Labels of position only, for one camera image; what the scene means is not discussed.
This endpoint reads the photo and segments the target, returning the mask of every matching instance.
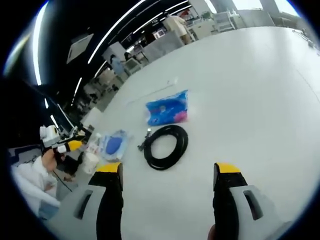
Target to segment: coiled black cable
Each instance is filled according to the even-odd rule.
[[[151,145],[152,143],[164,135],[172,135],[176,138],[176,145],[173,152],[165,158],[155,158],[152,156]],[[178,125],[164,126],[154,132],[144,142],[144,157],[149,166],[156,170],[166,170],[175,165],[181,156],[185,153],[188,146],[188,134]]]

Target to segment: white wall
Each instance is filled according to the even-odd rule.
[[[201,16],[203,12],[210,12],[205,0],[189,0],[189,3],[191,3],[199,16]]]
[[[110,63],[110,56],[114,54],[120,60],[125,61],[125,52],[126,49],[117,41],[105,50],[105,52],[102,54],[102,57]]]
[[[275,0],[260,0],[260,3],[263,7],[263,10],[269,12],[269,14],[273,17],[279,16],[279,9],[275,2]]]
[[[100,122],[101,116],[101,111],[94,107],[83,117],[81,123],[85,127],[91,125],[92,127],[96,128],[97,124]]]
[[[193,8],[193,7],[190,7],[189,8],[189,11],[191,12],[191,14],[196,18],[199,16],[199,14],[197,13],[197,11]]]

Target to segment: table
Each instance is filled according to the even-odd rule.
[[[187,28],[189,31],[192,30],[196,35],[198,40],[206,38],[214,34],[214,32],[218,33],[216,29],[216,23],[213,20],[201,21]]]
[[[206,37],[130,76],[96,128],[134,136],[122,159],[122,239],[207,239],[215,162],[239,167],[283,220],[295,220],[319,183],[319,66],[292,29],[253,27]],[[185,89],[188,121],[180,125],[189,145],[176,165],[156,171],[137,149],[145,103]],[[159,139],[154,155],[169,154],[174,142]]]
[[[243,29],[246,27],[243,19],[239,14],[231,14],[229,17],[236,29]]]

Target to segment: white lab coat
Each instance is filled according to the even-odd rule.
[[[47,172],[42,164],[41,156],[34,162],[13,166],[12,175],[28,206],[36,216],[39,216],[41,201],[57,208],[60,206],[60,202],[56,199],[58,181]],[[45,192],[47,185],[53,187]]]
[[[164,20],[164,26],[169,28],[170,31],[175,31],[179,37],[186,35],[187,30],[185,28],[186,21],[179,16],[169,16]]]

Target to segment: person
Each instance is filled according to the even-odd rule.
[[[63,161],[65,156],[62,154],[60,158]],[[53,149],[49,149],[34,162],[22,163],[11,169],[28,206],[43,220],[52,218],[60,206],[56,198],[58,181],[52,174],[56,168],[56,155]]]
[[[121,61],[116,55],[112,54],[110,56],[110,64],[115,74],[119,76],[122,82],[125,82],[128,79],[128,75],[125,72],[124,63],[125,61]]]
[[[167,13],[163,24],[167,30],[176,32],[185,45],[191,43],[191,38],[185,27],[186,21],[183,18]]]
[[[147,25],[143,28],[144,30],[144,38],[145,38],[145,41],[146,41],[146,45],[149,45],[150,43],[152,43],[153,41],[156,40],[156,37],[155,35],[153,34],[153,29],[150,25]]]
[[[129,53],[129,52],[125,52],[125,53],[124,53],[124,58],[125,58],[126,61],[128,61],[128,60],[131,59],[131,58],[133,58],[133,59],[136,60],[138,63],[141,63],[141,62],[137,59],[137,57],[136,57],[135,55],[132,55],[132,54]]]
[[[98,96],[96,93],[91,93],[89,94],[89,96],[91,97],[92,101],[96,104],[97,100],[98,100]]]

